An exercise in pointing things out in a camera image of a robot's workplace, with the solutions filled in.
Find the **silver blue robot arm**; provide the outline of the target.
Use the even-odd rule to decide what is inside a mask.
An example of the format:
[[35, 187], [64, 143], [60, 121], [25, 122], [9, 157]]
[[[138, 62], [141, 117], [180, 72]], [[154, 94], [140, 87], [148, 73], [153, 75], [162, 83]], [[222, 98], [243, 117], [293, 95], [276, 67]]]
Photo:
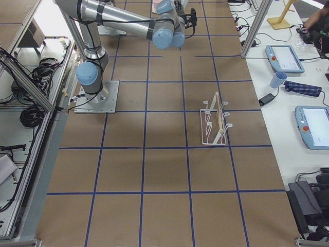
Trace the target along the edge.
[[195, 28], [197, 17], [195, 9], [184, 13], [180, 1], [161, 1], [156, 12], [157, 19], [138, 15], [102, 1], [56, 1], [60, 10], [77, 21], [82, 32], [86, 62], [77, 69], [77, 78], [87, 99], [99, 95], [105, 97], [102, 75], [108, 63], [108, 53], [103, 48], [98, 26], [109, 26], [153, 42], [158, 49], [170, 46], [181, 47], [185, 39], [185, 30]]

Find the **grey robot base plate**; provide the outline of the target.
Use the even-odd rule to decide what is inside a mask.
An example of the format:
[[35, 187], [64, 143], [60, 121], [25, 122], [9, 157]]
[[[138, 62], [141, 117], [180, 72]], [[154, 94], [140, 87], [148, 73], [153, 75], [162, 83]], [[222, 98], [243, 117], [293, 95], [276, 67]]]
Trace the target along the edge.
[[90, 102], [92, 95], [79, 97], [74, 112], [78, 114], [115, 113], [119, 81], [105, 81], [102, 91]]

